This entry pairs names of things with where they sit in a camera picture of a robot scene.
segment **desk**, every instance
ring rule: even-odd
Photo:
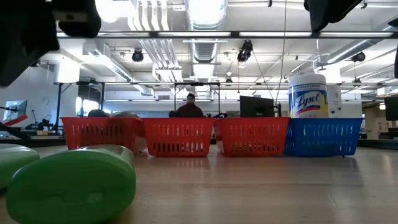
[[[41,156],[64,147],[38,148]],[[136,154],[136,197],[111,224],[396,223],[398,153],[206,158]],[[14,224],[0,197],[0,223]]]

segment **red object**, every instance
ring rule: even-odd
[[[160,157],[207,156],[213,118],[144,118],[148,153]]]
[[[218,149],[225,156],[283,155],[290,118],[217,119]]]
[[[61,118],[68,149],[97,144],[146,149],[144,123],[137,118]]]
[[[13,120],[10,120],[10,121],[8,121],[8,122],[5,122],[4,125],[5,125],[5,126],[11,126],[11,125],[20,123],[21,121],[24,121],[24,120],[26,120],[26,119],[27,119],[27,116],[26,116],[26,114],[24,114],[24,115],[20,116],[20,117],[17,118],[17,119],[13,119]]]

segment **green object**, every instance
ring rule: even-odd
[[[0,144],[0,189],[8,187],[17,170],[39,159],[39,154],[28,147]]]
[[[8,213],[21,224],[106,222],[134,198],[133,157],[122,146],[91,146],[33,162],[12,178]]]

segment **person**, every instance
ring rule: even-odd
[[[187,104],[181,106],[176,112],[175,116],[179,118],[202,118],[203,111],[195,105],[195,95],[190,93],[187,96]]]

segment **ceiling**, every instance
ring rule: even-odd
[[[224,30],[303,30],[310,31],[309,13],[302,7],[303,0],[288,0],[285,11],[285,1],[274,0],[272,7],[267,7],[268,1],[229,1]],[[353,9],[342,21],[336,24],[329,24],[324,30],[333,31],[370,31],[377,30],[380,25],[398,17],[398,1],[368,1],[369,7],[366,9]],[[186,30],[185,11],[183,0],[168,1],[168,20],[172,30]],[[103,22],[102,31],[107,30],[129,30],[127,18],[121,17],[116,22],[108,24]],[[228,43],[220,44],[213,76],[211,82],[219,80],[224,82],[226,72],[232,73],[234,82],[279,82],[281,76],[288,75],[290,71],[298,67],[306,60],[314,56],[328,55],[344,47],[354,40],[349,39],[254,39],[252,44],[254,54],[247,62],[245,68],[238,69],[236,53],[243,44],[243,39],[228,39]],[[111,49],[111,57],[118,61],[128,70],[135,80],[142,82],[154,82],[152,72],[152,61],[144,52],[144,61],[135,63],[131,56],[134,48],[142,47],[137,39],[96,39],[97,46],[106,44]],[[366,55],[364,62],[341,62],[341,79],[343,82],[350,82],[362,74],[375,72],[386,66],[393,65],[395,60],[395,50],[397,40],[384,40],[363,52]],[[184,44],[182,39],[173,40],[174,49],[177,54],[178,62],[182,67],[182,76],[188,80],[194,76],[191,65],[190,48]],[[115,74],[98,62],[87,60],[84,55],[81,57],[82,63],[86,64],[89,72],[81,73],[81,76],[92,76],[97,80],[115,80]],[[389,77],[391,73],[383,73],[366,80],[366,82],[381,82]]]

